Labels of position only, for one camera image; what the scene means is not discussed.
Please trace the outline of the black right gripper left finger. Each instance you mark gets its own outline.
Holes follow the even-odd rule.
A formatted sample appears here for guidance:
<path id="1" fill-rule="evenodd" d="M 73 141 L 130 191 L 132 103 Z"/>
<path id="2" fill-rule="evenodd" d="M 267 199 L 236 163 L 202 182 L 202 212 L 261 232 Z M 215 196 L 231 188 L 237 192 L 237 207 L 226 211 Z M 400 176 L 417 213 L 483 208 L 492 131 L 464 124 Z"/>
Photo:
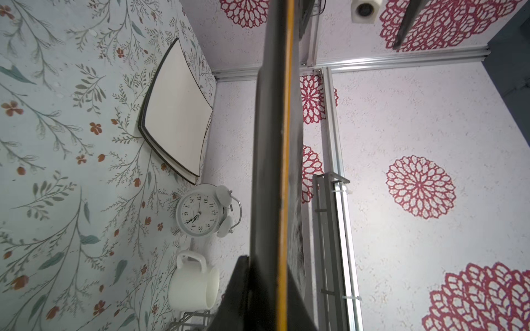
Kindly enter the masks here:
<path id="1" fill-rule="evenodd" d="M 240 256 L 208 331 L 243 330 L 248 303 L 249 257 Z"/>

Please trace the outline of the white square plate black rim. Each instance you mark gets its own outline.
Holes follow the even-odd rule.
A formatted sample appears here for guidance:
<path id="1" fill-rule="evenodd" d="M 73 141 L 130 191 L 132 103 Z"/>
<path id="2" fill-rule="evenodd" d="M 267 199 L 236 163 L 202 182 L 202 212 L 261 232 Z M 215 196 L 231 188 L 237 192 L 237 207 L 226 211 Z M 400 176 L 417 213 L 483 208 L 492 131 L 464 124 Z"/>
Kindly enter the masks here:
<path id="1" fill-rule="evenodd" d="M 193 175 L 191 172 L 183 168 L 176 161 L 173 161 L 150 137 L 150 135 L 144 130 L 143 127 L 144 114 L 140 113 L 138 118 L 137 127 L 140 134 L 146 140 L 147 144 L 153 149 L 154 153 L 162 160 L 162 163 L 166 165 L 168 169 L 171 169 L 174 173 L 181 176 L 184 180 L 192 185 L 197 184 L 199 177 Z"/>

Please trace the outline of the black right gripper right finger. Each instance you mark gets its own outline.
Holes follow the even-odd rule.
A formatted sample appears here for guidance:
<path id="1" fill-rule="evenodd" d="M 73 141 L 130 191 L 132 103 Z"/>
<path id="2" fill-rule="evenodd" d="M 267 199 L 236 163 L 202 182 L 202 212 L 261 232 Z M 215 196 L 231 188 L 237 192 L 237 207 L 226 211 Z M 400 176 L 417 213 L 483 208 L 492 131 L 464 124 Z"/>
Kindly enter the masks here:
<path id="1" fill-rule="evenodd" d="M 316 331 L 301 295 L 298 292 L 291 270 L 288 269 L 288 331 Z"/>

